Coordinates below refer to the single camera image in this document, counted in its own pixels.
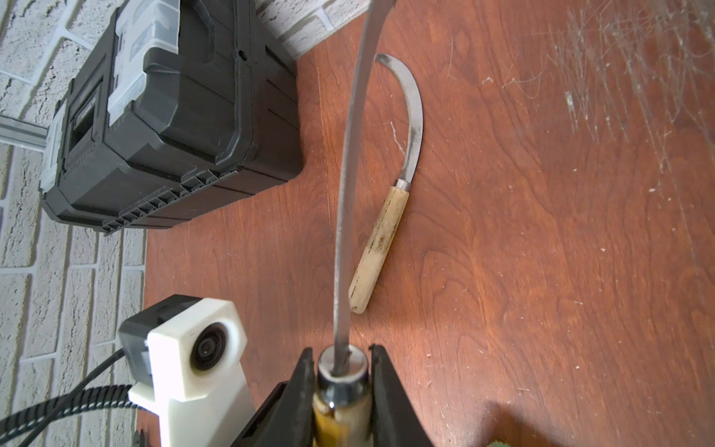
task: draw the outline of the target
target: black cable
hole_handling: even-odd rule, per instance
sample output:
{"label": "black cable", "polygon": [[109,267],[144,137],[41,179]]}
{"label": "black cable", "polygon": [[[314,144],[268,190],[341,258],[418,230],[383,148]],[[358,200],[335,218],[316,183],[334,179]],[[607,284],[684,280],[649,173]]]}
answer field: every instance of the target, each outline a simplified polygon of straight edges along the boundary
{"label": "black cable", "polygon": [[109,356],[102,364],[97,366],[94,370],[92,370],[87,376],[82,379],[82,382],[80,382],[77,386],[72,388],[72,391],[69,393],[65,394],[62,396],[62,399],[59,400],[57,403],[57,406],[54,407],[49,413],[47,413],[47,416],[42,418],[42,421],[40,421],[39,424],[32,430],[32,432],[27,435],[27,437],[20,443],[18,447],[29,447],[29,445],[34,441],[34,439],[39,436],[40,433],[52,422],[55,420],[55,418],[65,409],[67,406],[72,402],[72,399],[74,399],[75,396],[81,393],[82,390],[84,390],[84,387],[87,386],[89,382],[92,382],[95,378],[99,377],[100,374],[104,372],[107,368],[112,366],[114,362],[119,360],[120,358],[124,357],[124,350],[120,349],[118,351],[115,351],[112,355]]}
{"label": "black cable", "polygon": [[[137,404],[129,400],[131,387],[132,385],[107,385],[82,390],[55,418],[55,421],[92,410],[136,408]],[[63,397],[57,396],[38,403],[0,421],[0,445],[35,428]]]}

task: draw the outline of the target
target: metal ferrule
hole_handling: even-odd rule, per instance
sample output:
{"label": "metal ferrule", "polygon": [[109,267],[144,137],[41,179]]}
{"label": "metal ferrule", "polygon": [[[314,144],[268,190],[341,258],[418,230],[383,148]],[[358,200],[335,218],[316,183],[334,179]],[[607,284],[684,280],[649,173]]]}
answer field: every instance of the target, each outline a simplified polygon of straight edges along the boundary
{"label": "metal ferrule", "polygon": [[412,184],[409,183],[407,180],[397,179],[397,181],[395,182],[395,187],[400,188],[402,191],[409,192],[410,188],[412,188]]}
{"label": "metal ferrule", "polygon": [[347,374],[332,374],[335,346],[328,346],[317,361],[317,386],[320,398],[331,408],[345,407],[358,401],[370,390],[368,357],[356,346],[349,345]]}

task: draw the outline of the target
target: wooden handle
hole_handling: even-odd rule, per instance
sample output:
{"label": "wooden handle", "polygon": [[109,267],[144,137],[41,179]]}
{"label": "wooden handle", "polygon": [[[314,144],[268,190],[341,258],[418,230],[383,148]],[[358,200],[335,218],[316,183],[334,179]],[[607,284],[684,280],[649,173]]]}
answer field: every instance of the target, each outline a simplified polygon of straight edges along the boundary
{"label": "wooden handle", "polygon": [[378,282],[410,193],[391,187],[350,283],[350,310],[363,313]]}
{"label": "wooden handle", "polygon": [[360,400],[347,407],[331,408],[322,401],[320,393],[313,394],[315,415],[314,447],[372,447],[370,415],[373,393],[369,391]]}

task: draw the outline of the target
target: knife handle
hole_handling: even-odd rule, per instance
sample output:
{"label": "knife handle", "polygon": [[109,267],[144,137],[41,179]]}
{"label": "knife handle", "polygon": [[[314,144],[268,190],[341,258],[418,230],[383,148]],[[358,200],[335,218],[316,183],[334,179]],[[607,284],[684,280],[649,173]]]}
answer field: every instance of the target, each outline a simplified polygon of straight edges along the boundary
{"label": "knife handle", "polygon": [[350,310],[354,313],[363,313],[368,306],[409,196],[409,192],[399,187],[390,187],[388,198],[385,199],[350,283]]}

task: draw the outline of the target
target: scratch marks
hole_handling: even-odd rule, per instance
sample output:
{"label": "scratch marks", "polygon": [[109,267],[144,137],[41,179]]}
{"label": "scratch marks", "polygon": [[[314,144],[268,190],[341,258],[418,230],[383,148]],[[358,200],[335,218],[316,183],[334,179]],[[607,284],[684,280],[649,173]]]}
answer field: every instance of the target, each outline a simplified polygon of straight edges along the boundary
{"label": "scratch marks", "polygon": [[[511,69],[514,67],[514,64],[511,64],[511,67],[509,67],[509,71],[506,73],[505,78],[508,79],[507,82],[502,84],[501,88],[505,89],[506,87],[514,84],[516,85],[519,90],[521,90],[521,93],[529,98],[529,99],[536,99],[538,97],[539,92],[541,91],[541,77],[543,76],[544,72],[546,71],[546,62],[548,61],[547,57],[541,57],[541,68],[539,70],[539,73],[534,74],[533,72],[531,73],[531,78],[529,79],[516,79],[515,77],[512,77],[509,79],[509,74],[511,73]],[[536,90],[532,92],[527,92],[526,86],[522,87],[524,84],[530,84],[530,83],[536,83]]]}
{"label": "scratch marks", "polygon": [[601,125],[627,141],[633,103],[660,153],[661,171],[666,155],[657,110],[665,110],[671,126],[690,118],[715,149],[697,94],[715,85],[714,18],[715,4],[707,0],[646,0],[643,7],[609,1],[568,11],[566,30],[548,34],[572,129],[585,127],[598,142]]}
{"label": "scratch marks", "polygon": [[573,95],[569,91],[564,92],[563,95],[566,98],[568,115],[571,117],[571,130],[576,131],[575,126],[578,124],[578,121],[576,119],[576,109],[573,107]]}
{"label": "scratch marks", "polygon": [[395,130],[395,125],[394,125],[393,122],[391,122],[391,121],[390,121],[390,127],[393,128],[393,139],[395,140],[395,143],[397,143],[398,147],[400,148],[400,152],[402,152],[402,154],[404,155],[404,154],[405,154],[405,148],[404,148],[404,147],[400,144],[400,142],[398,141],[398,133],[397,133],[397,131]]}
{"label": "scratch marks", "polygon": [[452,56],[454,56],[454,37],[452,37],[449,42],[449,68],[447,69],[447,79],[457,79],[450,75],[452,72]]}

